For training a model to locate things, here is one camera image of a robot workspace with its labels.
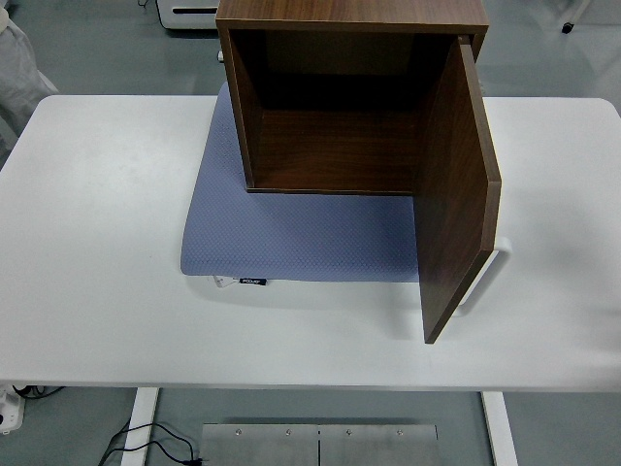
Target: gray floor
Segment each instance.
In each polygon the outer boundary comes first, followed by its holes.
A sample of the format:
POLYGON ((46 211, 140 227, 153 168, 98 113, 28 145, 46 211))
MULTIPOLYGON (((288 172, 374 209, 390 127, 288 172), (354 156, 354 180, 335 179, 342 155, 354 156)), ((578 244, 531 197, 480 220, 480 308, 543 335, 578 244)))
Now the gray floor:
MULTIPOLYGON (((621 2, 594 0, 569 35, 578 0, 484 0, 491 27, 477 68, 488 96, 600 97, 621 112, 621 2)), ((224 82, 213 33, 173 33, 155 2, 14 0, 39 68, 68 94, 215 94, 224 82)), ((6 128, 0 124, 0 131, 6 128)), ((96 464, 131 413, 134 390, 68 388, 29 401, 0 438, 0 465, 96 464)), ((413 418, 442 434, 444 464, 490 464, 473 394, 163 390, 157 418, 198 441, 200 423, 241 418, 413 418)), ((621 464, 621 395, 507 395, 521 466, 621 464)), ((110 464, 118 464, 113 458, 110 464)), ((172 464, 153 451, 149 464, 172 464)))

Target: white table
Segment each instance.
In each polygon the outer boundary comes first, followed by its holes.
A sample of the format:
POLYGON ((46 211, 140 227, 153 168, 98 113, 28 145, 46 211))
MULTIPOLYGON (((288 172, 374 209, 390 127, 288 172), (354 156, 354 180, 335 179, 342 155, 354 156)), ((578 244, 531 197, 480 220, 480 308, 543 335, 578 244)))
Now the white table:
POLYGON ((514 255, 423 343, 411 283, 180 271, 213 97, 54 96, 0 172, 0 381, 621 390, 621 119, 487 98, 514 255))

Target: cabinet door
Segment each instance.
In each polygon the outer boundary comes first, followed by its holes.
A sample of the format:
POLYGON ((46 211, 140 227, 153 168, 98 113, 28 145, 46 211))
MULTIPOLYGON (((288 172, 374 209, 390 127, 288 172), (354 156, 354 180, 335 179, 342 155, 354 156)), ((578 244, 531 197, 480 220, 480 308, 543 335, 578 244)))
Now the cabinet door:
POLYGON ((452 44, 414 183, 425 341, 434 343, 494 248, 501 176, 466 36, 452 44))

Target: blue cushion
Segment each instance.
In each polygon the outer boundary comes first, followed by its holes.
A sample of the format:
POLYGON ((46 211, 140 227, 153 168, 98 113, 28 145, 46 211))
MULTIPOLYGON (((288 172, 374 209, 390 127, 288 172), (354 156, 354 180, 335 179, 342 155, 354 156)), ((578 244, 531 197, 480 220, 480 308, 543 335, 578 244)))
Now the blue cushion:
POLYGON ((181 270, 312 282, 417 282, 412 199, 246 192, 225 84, 185 224, 181 270))

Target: metal plate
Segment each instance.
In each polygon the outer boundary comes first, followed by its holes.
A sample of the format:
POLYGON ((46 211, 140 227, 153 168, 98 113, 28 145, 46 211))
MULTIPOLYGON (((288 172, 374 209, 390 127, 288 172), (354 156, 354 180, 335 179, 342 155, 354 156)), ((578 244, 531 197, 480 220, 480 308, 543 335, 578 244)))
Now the metal plate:
POLYGON ((434 425, 204 424, 210 466, 440 466, 434 425))
POLYGON ((321 466, 440 466, 434 425, 322 425, 321 466))
POLYGON ((210 466, 319 466, 317 426, 204 424, 201 457, 210 466))

